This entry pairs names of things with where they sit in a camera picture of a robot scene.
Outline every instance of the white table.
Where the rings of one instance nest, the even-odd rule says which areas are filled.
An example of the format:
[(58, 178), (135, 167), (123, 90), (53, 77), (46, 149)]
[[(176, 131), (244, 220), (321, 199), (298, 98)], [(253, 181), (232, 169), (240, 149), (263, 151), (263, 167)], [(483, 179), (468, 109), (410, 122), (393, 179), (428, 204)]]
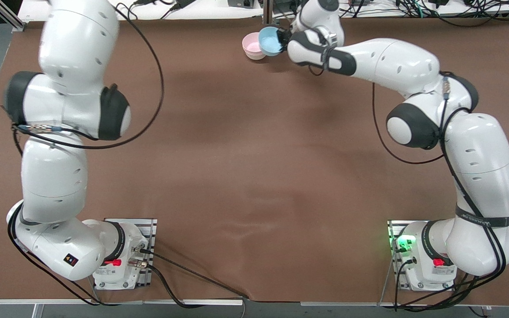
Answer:
[[(130, 6), (134, 0), (109, 0), (112, 4), (122, 2)], [(252, 16), (262, 15), (257, 1), (254, 2), (254, 8), (230, 8), (227, 0), (196, 0), (189, 6), (181, 10), (175, 10), (168, 14), (165, 19), (240, 19), (251, 18)], [(435, 4), (430, 4), (427, 0), (418, 0), (418, 3), (424, 5), (431, 10), (439, 12), (441, 16), (453, 16), (465, 12), (468, 7), (465, 6), (463, 0), (449, 0), (446, 6), (440, 6), (437, 10)], [(172, 5), (168, 6), (159, 1), (156, 4), (147, 4), (146, 6), (137, 6), (133, 8), (133, 12), (139, 17), (139, 20), (155, 20), (161, 18)], [(123, 13), (126, 14), (127, 9), (119, 6)], [(348, 8), (348, 4), (341, 4), (341, 9)], [(500, 12), (509, 13), (509, 4), (504, 4), (489, 10), (489, 13)], [(46, 21), (50, 13), (50, 5), (46, 0), (23, 0), (23, 5), (19, 11), (19, 18), (25, 22), (30, 21)], [(351, 18), (351, 13), (345, 14), (345, 18)], [(374, 0), (368, 6), (363, 6), (358, 14), (359, 17), (382, 17), (382, 16), (404, 16), (404, 13), (396, 10), (395, 0)]]

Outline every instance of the green light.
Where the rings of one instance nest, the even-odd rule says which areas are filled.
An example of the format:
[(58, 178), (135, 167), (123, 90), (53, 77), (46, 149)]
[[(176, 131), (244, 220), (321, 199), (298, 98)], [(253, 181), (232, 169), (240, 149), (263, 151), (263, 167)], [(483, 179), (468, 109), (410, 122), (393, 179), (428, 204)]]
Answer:
[(406, 252), (410, 252), (412, 250), (412, 245), (416, 243), (416, 237), (412, 235), (401, 235), (396, 240), (399, 248), (406, 249)]

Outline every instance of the red button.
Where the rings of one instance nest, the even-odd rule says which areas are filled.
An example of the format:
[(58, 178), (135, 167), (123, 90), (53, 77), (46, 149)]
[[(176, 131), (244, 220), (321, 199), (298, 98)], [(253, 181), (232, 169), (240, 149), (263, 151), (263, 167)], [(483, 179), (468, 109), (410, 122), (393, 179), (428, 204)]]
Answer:
[(113, 264), (113, 266), (121, 266), (121, 260), (112, 260), (112, 261), (105, 261), (105, 264)]

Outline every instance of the bowl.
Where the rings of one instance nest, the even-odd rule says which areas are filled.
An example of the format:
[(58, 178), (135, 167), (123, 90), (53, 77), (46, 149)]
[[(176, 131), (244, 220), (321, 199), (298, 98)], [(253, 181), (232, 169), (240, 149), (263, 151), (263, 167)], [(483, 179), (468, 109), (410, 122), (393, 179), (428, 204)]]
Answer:
[(258, 33), (258, 43), (261, 51), (270, 57), (277, 56), (282, 51), (282, 46), (278, 41), (278, 28), (267, 26)]
[(247, 36), (243, 38), (243, 50), (251, 60), (260, 60), (265, 56), (258, 44), (258, 32), (247, 34)]

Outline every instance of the black label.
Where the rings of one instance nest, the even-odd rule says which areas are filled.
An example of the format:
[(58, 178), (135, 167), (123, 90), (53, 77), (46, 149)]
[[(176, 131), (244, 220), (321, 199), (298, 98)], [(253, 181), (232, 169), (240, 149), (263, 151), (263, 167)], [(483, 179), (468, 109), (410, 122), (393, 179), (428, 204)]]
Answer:
[(73, 257), (72, 254), (68, 254), (66, 255), (66, 257), (64, 258), (64, 261), (67, 262), (68, 264), (70, 264), (70, 266), (74, 266), (76, 265), (77, 263), (77, 258), (76, 257)]

